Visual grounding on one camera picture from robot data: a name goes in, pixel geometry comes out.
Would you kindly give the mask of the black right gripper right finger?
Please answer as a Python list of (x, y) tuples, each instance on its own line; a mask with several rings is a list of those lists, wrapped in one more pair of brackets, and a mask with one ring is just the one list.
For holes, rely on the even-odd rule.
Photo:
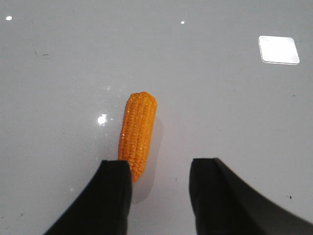
[(312, 223), (268, 200), (218, 158), (193, 159), (189, 195), (199, 235), (311, 235)]

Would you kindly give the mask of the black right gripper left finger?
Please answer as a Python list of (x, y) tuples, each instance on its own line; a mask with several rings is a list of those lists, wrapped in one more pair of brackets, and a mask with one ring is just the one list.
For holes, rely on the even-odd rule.
[(47, 235), (125, 235), (132, 199), (127, 161), (102, 161), (81, 194)]

